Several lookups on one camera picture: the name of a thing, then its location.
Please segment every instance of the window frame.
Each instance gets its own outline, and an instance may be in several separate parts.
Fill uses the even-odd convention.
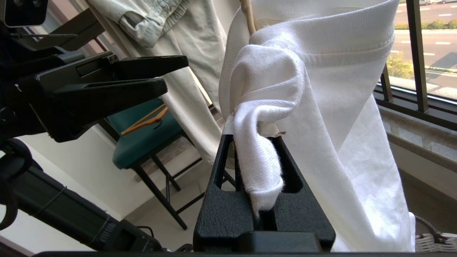
[[[419,1],[406,0],[406,11],[416,91],[392,88],[385,66],[373,96],[380,106],[456,131],[457,101],[427,94]]]

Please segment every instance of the laundry basket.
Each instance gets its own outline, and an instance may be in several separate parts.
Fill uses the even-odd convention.
[[[416,252],[457,252],[457,235],[441,233],[427,220],[415,216],[430,233],[416,236]]]

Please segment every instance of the black cable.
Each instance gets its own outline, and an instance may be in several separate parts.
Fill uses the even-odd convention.
[[[139,229],[148,229],[151,232],[151,236],[154,237],[154,232],[152,232],[151,227],[148,226],[137,226]]]
[[[0,203],[6,206],[5,216],[0,222],[0,230],[4,230],[13,224],[17,217],[19,206],[17,204],[17,196],[14,193],[13,188],[3,176],[0,176],[0,196],[4,200]]]
[[[17,196],[10,183],[27,171],[33,164],[32,154],[30,153],[29,148],[19,139],[8,139],[0,144],[0,150],[5,150],[7,148],[8,151],[5,156],[20,157],[24,160],[24,163],[19,170],[9,178],[6,177],[3,170],[0,170],[0,203],[6,206],[5,216],[0,222],[0,230],[3,230],[13,224],[19,209]]]

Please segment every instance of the hanger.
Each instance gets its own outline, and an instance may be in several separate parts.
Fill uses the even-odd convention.
[[[153,117],[153,118],[151,118],[151,119],[149,119],[147,121],[144,121],[147,118],[151,117],[156,112],[158,112],[162,108],[163,108],[163,110],[161,112],[159,112],[159,114],[157,114],[155,117]],[[151,124],[154,124],[154,123],[160,121],[165,116],[167,111],[168,111],[168,107],[166,107],[165,104],[162,104],[161,106],[157,107],[155,110],[150,112],[148,115],[144,116],[143,118],[141,118],[140,120],[135,122],[135,124],[133,124],[132,126],[128,127],[126,130],[122,131],[121,135],[125,136],[128,133],[131,133],[131,132],[133,132],[133,131],[135,131],[135,130],[137,130],[139,128],[142,128],[144,126],[151,125]]]
[[[246,22],[248,23],[249,34],[252,35],[256,32],[254,16],[252,14],[251,0],[239,0],[241,3],[241,10],[246,16]]]

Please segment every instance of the hanging clothes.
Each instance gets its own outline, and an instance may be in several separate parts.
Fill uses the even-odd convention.
[[[253,211],[270,209],[283,186],[265,138],[282,135],[336,231],[334,252],[414,251],[414,216],[372,95],[398,4],[252,0],[257,32],[238,10],[228,33],[219,99]]]
[[[163,76],[161,98],[203,160],[213,164],[221,129],[198,89],[215,108],[225,32],[211,0],[88,0],[91,10],[128,57],[185,55],[189,67]]]

